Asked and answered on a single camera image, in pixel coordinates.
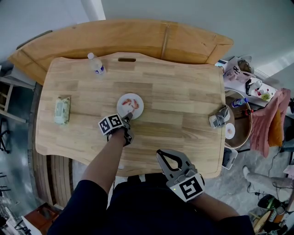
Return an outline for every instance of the bottle cap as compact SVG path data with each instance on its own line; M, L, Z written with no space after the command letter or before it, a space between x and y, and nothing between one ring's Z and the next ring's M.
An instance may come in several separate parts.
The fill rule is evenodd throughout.
M95 56L94 56L94 54L93 54L92 52L88 54L88 59L89 59L89 60L94 59L94 57L95 57Z

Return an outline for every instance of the table handle cutout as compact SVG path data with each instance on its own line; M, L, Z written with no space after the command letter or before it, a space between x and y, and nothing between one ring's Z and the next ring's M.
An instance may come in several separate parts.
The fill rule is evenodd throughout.
M119 58L118 59L119 62L136 62L135 58Z

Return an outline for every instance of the person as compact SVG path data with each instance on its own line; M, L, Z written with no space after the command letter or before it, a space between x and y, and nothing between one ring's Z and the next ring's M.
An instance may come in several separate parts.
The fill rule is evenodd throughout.
M120 129L89 164L49 235L254 234L248 216L205 193L185 203L165 185L161 173L146 174L145 182L134 176L118 184L107 208L124 145Z
M273 195L281 202L290 199L294 181L291 178L269 177L249 171L247 166L243 166L244 178L250 182L249 192L259 192L263 194Z

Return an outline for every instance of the blue bottle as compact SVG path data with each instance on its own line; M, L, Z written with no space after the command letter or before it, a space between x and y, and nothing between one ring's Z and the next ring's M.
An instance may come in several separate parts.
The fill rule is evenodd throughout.
M232 106L233 108L237 108L237 107L240 107L244 104L248 103L248 100L247 98L240 98L240 99L236 99L232 102Z

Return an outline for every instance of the black shirt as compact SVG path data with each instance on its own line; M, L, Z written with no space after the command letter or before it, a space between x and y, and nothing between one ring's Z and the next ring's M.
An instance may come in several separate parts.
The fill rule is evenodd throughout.
M167 187L147 182L119 187L127 183L115 188L107 208L106 192L92 181L80 181L48 234L254 234L248 216L214 222Z

